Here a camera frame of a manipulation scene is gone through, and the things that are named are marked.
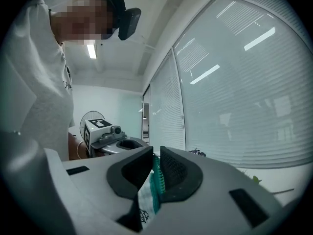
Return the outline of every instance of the fluorescent light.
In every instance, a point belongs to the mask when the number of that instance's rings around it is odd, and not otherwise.
[[[257,20],[259,20],[264,15],[259,16],[256,20],[254,20],[252,23],[249,23],[246,27],[244,27],[241,31],[237,32],[235,36],[237,36],[240,32],[242,32],[244,29],[248,28],[251,24],[255,23]]]
[[[256,46],[257,44],[259,44],[260,42],[262,42],[263,40],[265,40],[266,38],[270,37],[271,35],[273,35],[275,33],[275,27],[273,27],[272,29],[270,29],[269,31],[265,32],[262,36],[259,36],[257,39],[253,40],[251,43],[247,44],[245,46],[245,51],[247,51],[248,49]]]
[[[177,52],[177,55],[178,55],[183,49],[185,49],[188,45],[190,45],[190,44],[194,41],[194,39],[195,39],[195,38],[191,39],[181,50],[179,50],[179,51]]]
[[[96,51],[94,49],[94,45],[87,45],[87,49],[88,49],[90,58],[96,59],[97,55],[96,55]]]
[[[190,70],[191,70],[194,66],[196,66],[199,62],[201,62],[203,58],[201,58],[199,61],[197,61],[196,63],[194,63],[190,68],[188,68],[188,69],[187,69],[187,72],[190,71]]]
[[[176,49],[178,45],[179,45],[179,42],[178,42],[178,44],[176,44],[176,46],[174,47],[174,49]]]
[[[212,67],[211,69],[209,69],[208,71],[206,71],[205,73],[203,73],[201,76],[197,77],[195,80],[191,81],[190,83],[191,84],[198,83],[200,80],[204,79],[206,76],[216,71],[219,67],[220,67],[219,65]]]
[[[222,10],[217,16],[216,18],[219,18],[226,10],[228,10],[233,4],[235,3],[235,1],[231,2],[224,10]]]

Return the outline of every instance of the white t-shirt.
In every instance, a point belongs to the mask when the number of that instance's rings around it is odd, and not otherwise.
[[[74,125],[72,82],[44,0],[29,1],[12,23],[1,62],[14,69],[37,97],[20,129],[22,135],[68,160],[68,128]]]

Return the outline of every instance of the black slot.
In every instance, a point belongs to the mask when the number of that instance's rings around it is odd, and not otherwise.
[[[231,190],[229,194],[253,228],[268,219],[268,215],[244,189]]]
[[[142,145],[134,140],[122,140],[116,144],[116,147],[122,148],[124,150],[134,150],[142,147]]]
[[[72,169],[68,169],[67,170],[67,173],[68,175],[74,175],[74,174],[77,174],[77,173],[81,173],[81,172],[84,172],[84,171],[87,171],[89,170],[88,167],[86,166],[81,166],[81,167],[76,167],[76,168],[72,168]]]

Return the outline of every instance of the window blinds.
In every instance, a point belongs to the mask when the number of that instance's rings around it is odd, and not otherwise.
[[[187,150],[243,168],[313,161],[313,59],[282,20],[212,0],[174,46]]]
[[[300,18],[286,0],[245,0],[265,8],[268,12],[285,22],[304,41],[307,47],[313,52],[311,38],[306,31]]]
[[[185,150],[185,130],[177,69],[170,52],[150,83],[150,146]]]

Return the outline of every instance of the black rubber pad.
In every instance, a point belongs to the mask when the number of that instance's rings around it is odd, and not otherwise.
[[[194,162],[171,151],[171,148],[161,146],[160,151],[160,169],[166,189],[160,196],[161,203],[188,199],[203,181],[202,170]]]
[[[81,166],[81,167],[76,167],[76,168],[72,168],[72,169],[68,169],[67,170],[67,173],[68,175],[74,175],[74,174],[77,174],[77,173],[81,173],[81,172],[84,172],[84,171],[87,171],[89,170],[89,168],[87,168],[86,166]]]
[[[258,204],[244,189],[231,190],[229,194],[252,227],[256,227],[268,219],[268,215],[258,206]]]
[[[145,147],[107,171],[107,181],[116,195],[133,200],[152,169],[153,147]]]

